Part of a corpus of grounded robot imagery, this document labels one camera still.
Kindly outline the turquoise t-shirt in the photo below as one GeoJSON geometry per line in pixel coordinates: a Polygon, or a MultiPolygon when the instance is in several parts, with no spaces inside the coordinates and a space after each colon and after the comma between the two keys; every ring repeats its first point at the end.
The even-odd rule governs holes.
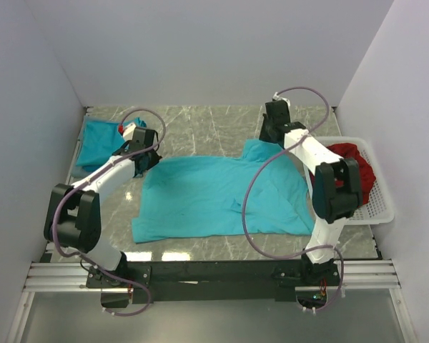
{"type": "Polygon", "coordinates": [[[135,243],[168,238],[250,234],[312,234],[307,184],[276,144],[248,139],[239,158],[181,156],[165,159],[144,178],[135,243]]]}

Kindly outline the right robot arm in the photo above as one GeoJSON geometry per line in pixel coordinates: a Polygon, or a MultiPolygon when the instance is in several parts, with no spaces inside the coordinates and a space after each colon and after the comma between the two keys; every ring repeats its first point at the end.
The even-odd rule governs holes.
{"type": "Polygon", "coordinates": [[[292,122],[288,103],[265,104],[260,139],[288,148],[313,175],[315,226],[301,258],[300,278],[309,285],[335,272],[334,250],[348,219],[363,204],[359,164],[330,151],[300,122],[292,122]]]}

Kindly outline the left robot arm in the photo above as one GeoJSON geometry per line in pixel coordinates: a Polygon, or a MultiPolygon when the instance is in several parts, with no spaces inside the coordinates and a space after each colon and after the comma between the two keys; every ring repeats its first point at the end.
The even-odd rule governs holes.
{"type": "Polygon", "coordinates": [[[127,257],[102,239],[102,202],[123,183],[156,166],[158,133],[135,124],[122,131],[124,143],[96,171],[73,184],[57,184],[50,196],[44,238],[64,257],[81,256],[103,269],[112,287],[129,277],[127,257]]]}

